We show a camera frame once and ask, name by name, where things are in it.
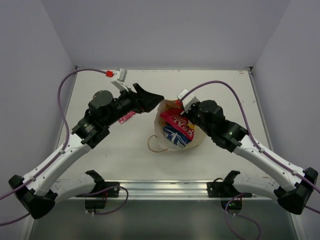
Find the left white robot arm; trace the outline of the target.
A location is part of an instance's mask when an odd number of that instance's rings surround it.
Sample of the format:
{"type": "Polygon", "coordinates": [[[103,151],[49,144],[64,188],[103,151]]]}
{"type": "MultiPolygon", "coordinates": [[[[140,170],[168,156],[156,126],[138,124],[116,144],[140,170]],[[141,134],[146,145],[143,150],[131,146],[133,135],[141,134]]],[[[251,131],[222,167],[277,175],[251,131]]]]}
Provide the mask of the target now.
{"type": "Polygon", "coordinates": [[[24,176],[14,175],[8,181],[16,198],[33,219],[40,219],[53,207],[75,196],[99,196],[105,180],[94,170],[80,177],[58,181],[58,178],[94,149],[109,135],[109,128],[129,112],[151,112],[164,97],[133,84],[134,91],[122,90],[118,98],[107,90],[96,92],[88,103],[84,117],[67,134],[66,139],[45,161],[24,176]]]}

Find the small pink snack packet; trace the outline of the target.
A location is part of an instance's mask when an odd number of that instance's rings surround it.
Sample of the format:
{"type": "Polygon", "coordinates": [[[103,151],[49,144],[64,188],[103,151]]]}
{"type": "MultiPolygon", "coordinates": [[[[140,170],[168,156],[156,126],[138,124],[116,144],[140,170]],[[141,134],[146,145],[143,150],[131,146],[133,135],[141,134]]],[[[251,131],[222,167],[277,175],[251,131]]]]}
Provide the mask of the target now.
{"type": "Polygon", "coordinates": [[[132,118],[136,113],[134,111],[130,111],[129,113],[127,113],[126,115],[124,115],[123,117],[121,117],[118,122],[120,124],[124,124],[126,121],[128,121],[130,118],[132,118]]]}

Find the brown paper bag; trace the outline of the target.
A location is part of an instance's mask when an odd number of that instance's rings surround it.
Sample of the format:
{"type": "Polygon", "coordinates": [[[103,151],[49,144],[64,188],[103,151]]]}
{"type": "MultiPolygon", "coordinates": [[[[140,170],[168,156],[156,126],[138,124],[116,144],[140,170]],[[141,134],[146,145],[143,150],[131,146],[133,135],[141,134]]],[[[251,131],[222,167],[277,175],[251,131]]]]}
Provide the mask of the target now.
{"type": "Polygon", "coordinates": [[[160,102],[153,122],[154,134],[147,140],[151,152],[184,151],[202,144],[206,134],[182,113],[177,100],[160,102]]]}

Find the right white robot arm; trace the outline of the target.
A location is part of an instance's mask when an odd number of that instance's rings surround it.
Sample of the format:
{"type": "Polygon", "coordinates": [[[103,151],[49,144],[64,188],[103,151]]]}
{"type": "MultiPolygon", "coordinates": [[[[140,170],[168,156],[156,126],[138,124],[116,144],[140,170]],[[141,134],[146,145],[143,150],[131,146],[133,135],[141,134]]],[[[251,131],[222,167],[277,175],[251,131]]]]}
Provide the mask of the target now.
{"type": "Polygon", "coordinates": [[[215,191],[228,197],[258,195],[277,201],[292,214],[303,212],[318,178],[316,170],[296,166],[251,138],[247,129],[225,118],[222,107],[214,100],[184,100],[182,107],[183,116],[200,127],[218,147],[246,159],[268,175],[254,177],[232,170],[222,182],[212,185],[215,191]]]}

